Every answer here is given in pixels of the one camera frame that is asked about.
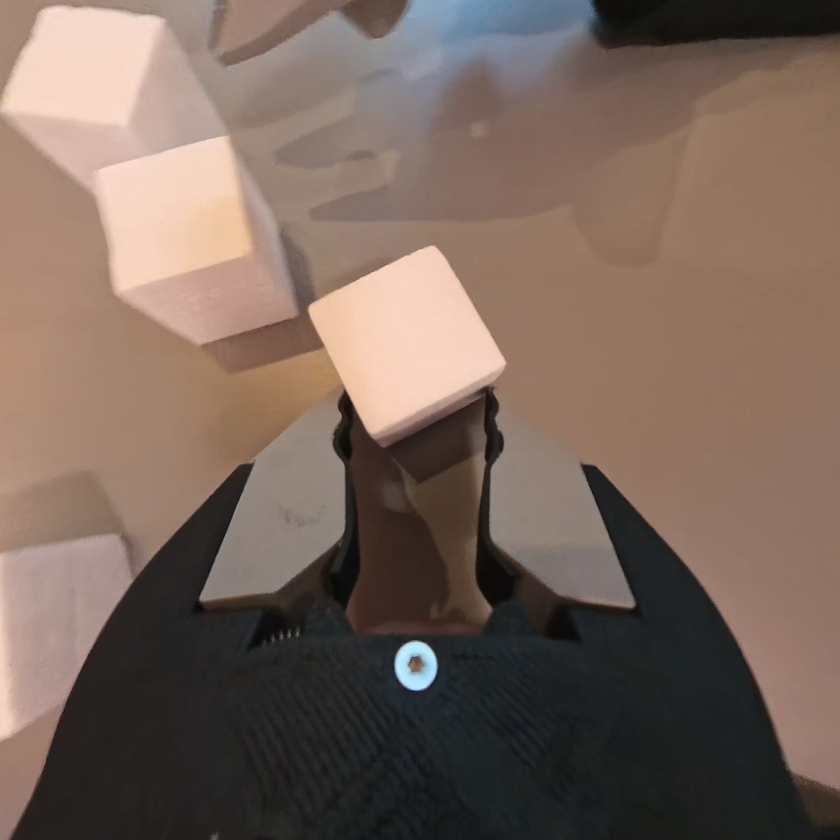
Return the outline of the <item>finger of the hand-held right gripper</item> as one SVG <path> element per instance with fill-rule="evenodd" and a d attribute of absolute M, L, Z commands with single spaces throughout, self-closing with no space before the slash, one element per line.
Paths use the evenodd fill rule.
<path fill-rule="evenodd" d="M 380 39 L 409 7 L 409 1 L 218 1 L 210 51 L 231 67 L 264 55 L 331 14 L 342 16 L 366 38 Z"/>

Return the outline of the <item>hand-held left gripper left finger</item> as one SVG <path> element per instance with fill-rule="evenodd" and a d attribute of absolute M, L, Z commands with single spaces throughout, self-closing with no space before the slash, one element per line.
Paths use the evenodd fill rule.
<path fill-rule="evenodd" d="M 322 593 L 345 526 L 345 463 L 333 440 L 347 420 L 339 388 L 260 451 L 200 603 L 293 607 Z"/>

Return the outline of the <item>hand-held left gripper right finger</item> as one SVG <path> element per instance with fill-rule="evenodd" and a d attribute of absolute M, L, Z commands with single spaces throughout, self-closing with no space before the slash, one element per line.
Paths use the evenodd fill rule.
<path fill-rule="evenodd" d="M 488 603 L 535 581 L 562 602 L 632 611 L 636 601 L 581 462 L 485 391 L 476 581 Z"/>

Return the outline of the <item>white foam cube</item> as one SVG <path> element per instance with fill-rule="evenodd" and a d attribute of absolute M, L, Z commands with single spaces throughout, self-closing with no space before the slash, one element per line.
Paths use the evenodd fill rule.
<path fill-rule="evenodd" d="M 364 429 L 383 447 L 473 402 L 507 366 L 435 246 L 331 292 L 308 312 Z"/>
<path fill-rule="evenodd" d="M 280 226 L 226 134 L 97 171 L 114 295 L 194 345 L 298 316 Z"/>
<path fill-rule="evenodd" d="M 38 12 L 2 115 L 89 192 L 102 168 L 227 132 L 162 17 L 96 7 Z"/>
<path fill-rule="evenodd" d="M 118 533 L 1 553 L 1 739 L 64 705 L 133 581 Z"/>

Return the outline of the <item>person's right forearm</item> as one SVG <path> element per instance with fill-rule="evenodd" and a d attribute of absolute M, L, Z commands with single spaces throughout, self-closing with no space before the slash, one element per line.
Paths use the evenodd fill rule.
<path fill-rule="evenodd" d="M 606 47 L 835 35 L 838 1 L 592 1 Z"/>

